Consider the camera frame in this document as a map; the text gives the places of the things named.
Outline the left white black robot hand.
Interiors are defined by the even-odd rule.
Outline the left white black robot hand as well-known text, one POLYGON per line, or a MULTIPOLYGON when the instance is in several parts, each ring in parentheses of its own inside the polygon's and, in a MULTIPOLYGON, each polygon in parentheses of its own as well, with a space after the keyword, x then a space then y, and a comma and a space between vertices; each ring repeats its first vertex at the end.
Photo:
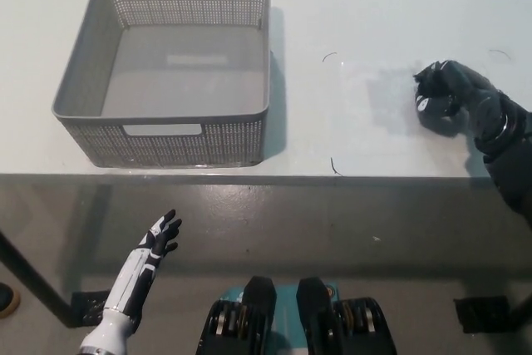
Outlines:
POLYGON ((122 265, 104 305, 105 311, 124 314, 133 323, 140 321, 161 261, 178 248, 181 223, 176 211, 170 210, 149 228, 122 265))

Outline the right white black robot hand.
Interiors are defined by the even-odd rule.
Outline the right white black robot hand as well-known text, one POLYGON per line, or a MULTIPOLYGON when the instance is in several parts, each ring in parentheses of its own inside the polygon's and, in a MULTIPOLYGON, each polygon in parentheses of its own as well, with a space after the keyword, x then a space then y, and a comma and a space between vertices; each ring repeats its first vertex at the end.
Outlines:
POLYGON ((502 131, 501 92, 479 72, 455 60, 433 62, 413 75, 417 115, 425 120, 469 115, 475 137, 488 140, 502 131))

